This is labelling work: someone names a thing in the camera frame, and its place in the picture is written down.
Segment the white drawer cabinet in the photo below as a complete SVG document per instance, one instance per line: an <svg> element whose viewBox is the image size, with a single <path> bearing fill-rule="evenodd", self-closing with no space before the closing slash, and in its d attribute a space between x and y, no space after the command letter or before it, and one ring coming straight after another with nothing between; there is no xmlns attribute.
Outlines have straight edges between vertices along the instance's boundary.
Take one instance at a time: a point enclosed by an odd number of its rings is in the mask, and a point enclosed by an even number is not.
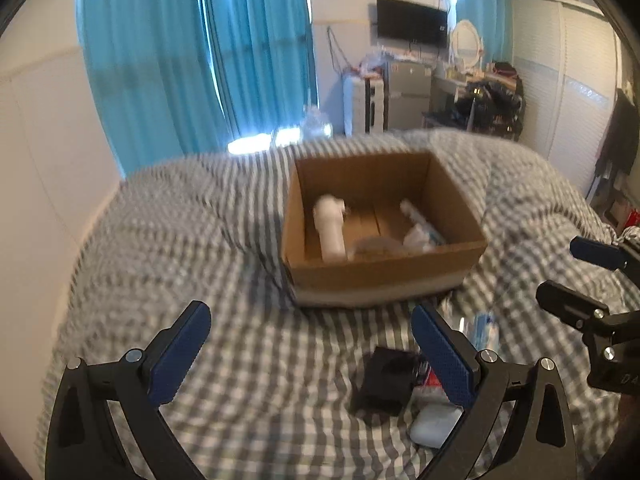
<svg viewBox="0 0 640 480"><path fill-rule="evenodd" d="M343 77L343 114L346 136L382 133L384 80L380 77Z"/></svg>

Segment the grey checkered bed quilt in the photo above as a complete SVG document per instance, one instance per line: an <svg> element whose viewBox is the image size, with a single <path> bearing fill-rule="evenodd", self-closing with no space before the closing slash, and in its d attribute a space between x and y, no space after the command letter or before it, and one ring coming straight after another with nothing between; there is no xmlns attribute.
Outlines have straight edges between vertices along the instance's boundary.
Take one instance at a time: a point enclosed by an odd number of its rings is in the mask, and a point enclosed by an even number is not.
<svg viewBox="0 0 640 480"><path fill-rule="evenodd" d="M376 346L410 349L411 304L296 307L280 263L292 161L303 156L431 151L462 189L488 246L439 307L495 315L499 356L558 364L585 476L617 427L615 394L590 388L579 334L536 301L545 280L636 310L624 274L574 259L575 236L616 240L573 185L523 145L450 129L334 139L250 156L207 154L128 178L88 237L43 378L35 448L46 452L54 398L73 356L111 362L142 348L192 300L212 330L178 396L170 428L209 479L412 479L431 459L408 438L410 414L365 420L352 384Z"/></svg>

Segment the white louvered wardrobe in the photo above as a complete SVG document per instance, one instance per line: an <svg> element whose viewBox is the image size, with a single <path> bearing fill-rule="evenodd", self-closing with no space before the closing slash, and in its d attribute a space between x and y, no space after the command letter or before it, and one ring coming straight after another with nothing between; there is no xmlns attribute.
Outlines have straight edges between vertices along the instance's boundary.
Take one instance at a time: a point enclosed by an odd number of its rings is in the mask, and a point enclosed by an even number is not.
<svg viewBox="0 0 640 480"><path fill-rule="evenodd" d="M513 65L526 111L520 142L587 195L620 85L620 40L575 0L512 0Z"/></svg>

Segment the blue curtain left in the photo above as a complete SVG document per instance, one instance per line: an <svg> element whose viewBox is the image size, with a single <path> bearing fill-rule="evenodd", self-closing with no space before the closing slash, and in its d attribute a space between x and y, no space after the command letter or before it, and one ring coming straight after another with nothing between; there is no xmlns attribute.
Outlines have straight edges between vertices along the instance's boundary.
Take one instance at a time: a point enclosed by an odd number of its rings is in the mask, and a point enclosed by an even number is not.
<svg viewBox="0 0 640 480"><path fill-rule="evenodd" d="M298 125L318 102L309 0L75 0L122 174Z"/></svg>

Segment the white earbud case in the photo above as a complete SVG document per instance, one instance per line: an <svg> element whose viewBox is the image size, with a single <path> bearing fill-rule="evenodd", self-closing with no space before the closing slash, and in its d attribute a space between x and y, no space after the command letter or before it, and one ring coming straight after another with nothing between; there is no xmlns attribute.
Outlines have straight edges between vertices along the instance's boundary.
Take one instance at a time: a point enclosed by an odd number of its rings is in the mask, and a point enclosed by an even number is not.
<svg viewBox="0 0 640 480"><path fill-rule="evenodd" d="M426 404L409 429L410 440L424 448L439 450L463 414L452 404Z"/></svg>

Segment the black pouch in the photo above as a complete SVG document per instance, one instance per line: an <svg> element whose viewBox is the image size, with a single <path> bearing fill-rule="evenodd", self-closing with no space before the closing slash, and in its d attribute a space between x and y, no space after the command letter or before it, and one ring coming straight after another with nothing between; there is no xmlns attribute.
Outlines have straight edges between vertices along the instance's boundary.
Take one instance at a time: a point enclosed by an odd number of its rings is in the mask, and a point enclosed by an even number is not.
<svg viewBox="0 0 640 480"><path fill-rule="evenodd" d="M377 346L363 361L350 410L397 417L409 404L425 365L419 352Z"/></svg>

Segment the grey mini fridge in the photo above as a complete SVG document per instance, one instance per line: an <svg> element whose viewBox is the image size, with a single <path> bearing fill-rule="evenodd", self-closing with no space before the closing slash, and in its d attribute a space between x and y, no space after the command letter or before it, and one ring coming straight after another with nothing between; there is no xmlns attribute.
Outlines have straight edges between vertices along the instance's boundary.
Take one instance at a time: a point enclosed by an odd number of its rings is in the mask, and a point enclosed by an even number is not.
<svg viewBox="0 0 640 480"><path fill-rule="evenodd" d="M432 69L430 66L389 60L384 65L385 118L390 130L410 130L422 126L430 109Z"/></svg>

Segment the brown cardboard box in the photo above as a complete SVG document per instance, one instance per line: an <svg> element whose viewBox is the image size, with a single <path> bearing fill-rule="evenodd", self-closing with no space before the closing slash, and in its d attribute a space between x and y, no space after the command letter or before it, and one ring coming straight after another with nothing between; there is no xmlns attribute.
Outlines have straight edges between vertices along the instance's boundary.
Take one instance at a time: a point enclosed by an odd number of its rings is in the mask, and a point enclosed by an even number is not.
<svg viewBox="0 0 640 480"><path fill-rule="evenodd" d="M314 204L323 195L345 202L345 260L322 260ZM414 224L401 212L402 200L410 200L446 244L425 254L349 259L360 238L404 238ZM301 306L369 307L446 292L462 283L486 247L468 200L430 151L293 162L281 260Z"/></svg>

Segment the crumpled clear plastic wrapper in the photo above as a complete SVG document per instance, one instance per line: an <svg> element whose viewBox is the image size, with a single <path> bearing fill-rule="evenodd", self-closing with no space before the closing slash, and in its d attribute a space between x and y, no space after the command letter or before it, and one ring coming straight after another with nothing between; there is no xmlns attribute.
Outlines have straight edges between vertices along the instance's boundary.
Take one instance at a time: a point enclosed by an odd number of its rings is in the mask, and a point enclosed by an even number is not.
<svg viewBox="0 0 640 480"><path fill-rule="evenodd" d="M347 252L349 259L364 256L402 256L425 254L446 244L439 232L429 226L415 224L402 240L388 236L360 238Z"/></svg>

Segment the blue tissue pack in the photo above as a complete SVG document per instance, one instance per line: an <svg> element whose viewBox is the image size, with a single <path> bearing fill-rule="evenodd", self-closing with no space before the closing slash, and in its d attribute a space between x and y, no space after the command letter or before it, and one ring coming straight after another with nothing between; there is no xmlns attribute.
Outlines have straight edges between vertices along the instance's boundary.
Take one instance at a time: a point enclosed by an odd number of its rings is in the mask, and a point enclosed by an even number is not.
<svg viewBox="0 0 640 480"><path fill-rule="evenodd" d="M480 312L473 316L462 316L457 322L461 332L476 351L500 349L500 332L496 316L492 312Z"/></svg>

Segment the blue curtain right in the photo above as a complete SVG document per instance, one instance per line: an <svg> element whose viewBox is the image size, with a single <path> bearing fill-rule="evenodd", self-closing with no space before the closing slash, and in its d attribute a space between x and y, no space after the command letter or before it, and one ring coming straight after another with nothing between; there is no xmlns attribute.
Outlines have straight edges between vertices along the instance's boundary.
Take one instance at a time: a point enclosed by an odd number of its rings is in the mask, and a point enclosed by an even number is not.
<svg viewBox="0 0 640 480"><path fill-rule="evenodd" d="M457 18L468 20L484 42L484 61L511 62L512 0L457 0Z"/></svg>

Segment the pile of dark clothes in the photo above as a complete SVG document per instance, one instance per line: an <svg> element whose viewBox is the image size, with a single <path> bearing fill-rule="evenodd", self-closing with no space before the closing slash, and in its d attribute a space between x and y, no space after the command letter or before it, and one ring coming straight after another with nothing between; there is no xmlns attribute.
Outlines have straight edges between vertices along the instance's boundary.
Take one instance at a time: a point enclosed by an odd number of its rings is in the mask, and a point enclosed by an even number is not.
<svg viewBox="0 0 640 480"><path fill-rule="evenodd" d="M468 80L454 99L451 119L463 130L517 141L525 110L524 84L518 71L508 62L495 62L483 76Z"/></svg>

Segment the blue curtain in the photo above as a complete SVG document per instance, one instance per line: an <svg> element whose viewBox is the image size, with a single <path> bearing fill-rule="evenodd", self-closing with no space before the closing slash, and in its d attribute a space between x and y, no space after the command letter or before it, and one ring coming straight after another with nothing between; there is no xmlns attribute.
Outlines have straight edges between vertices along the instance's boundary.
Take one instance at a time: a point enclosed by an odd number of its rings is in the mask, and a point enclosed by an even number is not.
<svg viewBox="0 0 640 480"><path fill-rule="evenodd" d="M511 62L512 0L457 0L457 18L468 20L484 42L484 61Z"/></svg>
<svg viewBox="0 0 640 480"><path fill-rule="evenodd" d="M75 0L122 174L298 125L318 102L309 0Z"/></svg>

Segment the white plastic bottle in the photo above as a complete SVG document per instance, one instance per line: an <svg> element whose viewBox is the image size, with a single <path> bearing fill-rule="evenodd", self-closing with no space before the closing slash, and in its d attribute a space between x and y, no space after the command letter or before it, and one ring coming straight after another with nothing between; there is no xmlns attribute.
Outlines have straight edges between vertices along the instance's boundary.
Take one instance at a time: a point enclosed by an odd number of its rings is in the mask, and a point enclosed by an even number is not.
<svg viewBox="0 0 640 480"><path fill-rule="evenodd" d="M323 261L346 259L343 226L346 214L344 200L323 195L314 204L314 227L318 233Z"/></svg>

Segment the clear floss pick jar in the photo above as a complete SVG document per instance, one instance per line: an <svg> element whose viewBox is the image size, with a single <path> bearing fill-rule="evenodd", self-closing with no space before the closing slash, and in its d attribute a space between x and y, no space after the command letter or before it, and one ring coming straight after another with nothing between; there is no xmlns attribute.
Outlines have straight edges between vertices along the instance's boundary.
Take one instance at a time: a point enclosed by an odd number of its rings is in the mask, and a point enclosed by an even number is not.
<svg viewBox="0 0 640 480"><path fill-rule="evenodd" d="M420 361L416 367L412 398L424 402L447 402L448 396L429 362Z"/></svg>

